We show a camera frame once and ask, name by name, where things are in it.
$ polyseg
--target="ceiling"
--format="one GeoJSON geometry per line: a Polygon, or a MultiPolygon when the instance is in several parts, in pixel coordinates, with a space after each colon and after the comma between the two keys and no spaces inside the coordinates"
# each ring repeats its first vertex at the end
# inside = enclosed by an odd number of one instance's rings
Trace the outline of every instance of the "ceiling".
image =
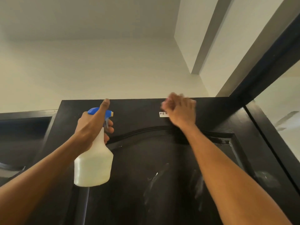
{"type": "Polygon", "coordinates": [[[180,0],[0,0],[7,40],[174,36],[180,0]]]}

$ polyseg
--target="open door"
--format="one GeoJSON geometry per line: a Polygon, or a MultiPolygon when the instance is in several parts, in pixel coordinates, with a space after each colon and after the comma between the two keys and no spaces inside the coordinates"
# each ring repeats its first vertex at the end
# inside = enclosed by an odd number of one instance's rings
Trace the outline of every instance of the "open door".
{"type": "MultiPolygon", "coordinates": [[[[300,224],[300,196],[245,109],[228,97],[194,99],[200,130],[300,224]]],[[[159,115],[163,100],[111,100],[110,180],[79,188],[70,167],[28,224],[222,224],[187,140],[159,115]]],[[[39,159],[63,144],[81,114],[101,102],[62,101],[39,159]]]]}

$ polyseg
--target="sticker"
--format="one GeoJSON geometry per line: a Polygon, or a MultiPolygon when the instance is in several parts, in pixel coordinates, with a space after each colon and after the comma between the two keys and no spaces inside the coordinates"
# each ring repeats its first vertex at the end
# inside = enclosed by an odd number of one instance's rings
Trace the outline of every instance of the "sticker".
{"type": "Polygon", "coordinates": [[[168,115],[167,112],[160,112],[160,113],[159,113],[159,116],[160,116],[161,118],[168,118],[168,117],[169,117],[169,115],[168,115]]]}

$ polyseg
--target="forearm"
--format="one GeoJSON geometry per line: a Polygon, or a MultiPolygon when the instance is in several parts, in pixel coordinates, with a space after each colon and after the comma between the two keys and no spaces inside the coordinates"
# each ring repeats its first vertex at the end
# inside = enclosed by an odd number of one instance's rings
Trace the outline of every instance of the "forearm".
{"type": "Polygon", "coordinates": [[[53,153],[3,185],[0,224],[23,224],[55,179],[88,145],[88,139],[76,133],[53,153]]]}
{"type": "Polygon", "coordinates": [[[224,224],[290,224],[272,198],[196,125],[182,128],[224,224]]]}

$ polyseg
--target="white spray bottle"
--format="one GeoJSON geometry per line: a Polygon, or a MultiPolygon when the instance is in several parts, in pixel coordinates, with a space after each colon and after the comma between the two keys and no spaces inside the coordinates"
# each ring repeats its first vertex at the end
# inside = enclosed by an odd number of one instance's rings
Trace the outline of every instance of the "white spray bottle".
{"type": "MultiPolygon", "coordinates": [[[[88,114],[95,114],[99,107],[92,108],[88,114]]],[[[105,113],[106,126],[113,112],[105,113]]],[[[107,182],[113,163],[113,154],[104,143],[104,127],[93,141],[92,147],[79,155],[74,162],[74,184],[81,187],[92,187],[107,182]]]]}

